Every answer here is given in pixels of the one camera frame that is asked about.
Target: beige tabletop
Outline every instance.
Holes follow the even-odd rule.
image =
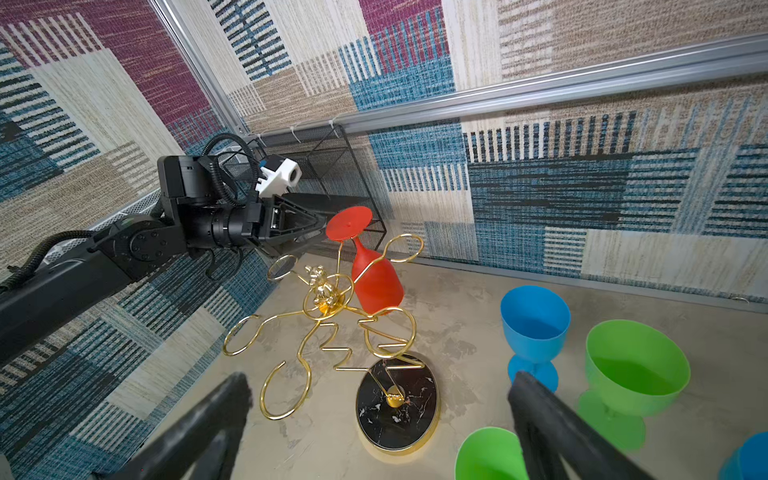
[[[335,262],[305,255],[300,265]],[[406,289],[402,307],[418,323],[413,352],[435,373],[441,396],[434,436],[417,452],[388,457],[366,447],[355,420],[355,396],[363,373],[335,372],[343,353],[327,353],[319,345],[329,332],[320,330],[305,348],[313,367],[313,383],[304,405],[278,421],[265,419],[258,395],[267,374],[280,361],[266,396],[273,412],[287,410],[304,387],[304,370],[296,360],[299,342],[311,328],[306,317],[272,323],[246,352],[219,355],[154,433],[163,432],[232,372],[245,372],[254,407],[237,457],[234,479],[252,478],[453,478],[456,453],[463,440],[481,427],[514,431],[507,393],[507,363],[513,352],[502,332],[499,303],[509,290],[538,284],[560,295],[572,321],[562,353],[554,360],[560,376],[557,396],[575,408],[587,389],[584,341],[589,329],[606,319],[633,319],[667,334],[686,353],[692,376],[688,387],[667,411],[645,419],[645,446],[629,454],[659,479],[716,478],[723,460],[750,435],[768,430],[768,315],[692,303],[659,300],[553,283],[399,264]],[[306,286],[288,277],[259,308],[264,316],[300,308]],[[369,366],[357,317],[341,313],[335,345],[351,346],[350,364]],[[408,334],[406,323],[392,316],[380,329]],[[246,325],[233,341],[242,346],[256,331]]]

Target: green cup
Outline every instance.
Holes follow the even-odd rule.
[[[587,382],[615,412],[656,415],[689,380],[690,365],[680,347],[647,325],[608,320],[587,335]]]
[[[518,436],[484,427],[466,438],[456,456],[456,480],[528,480]]]

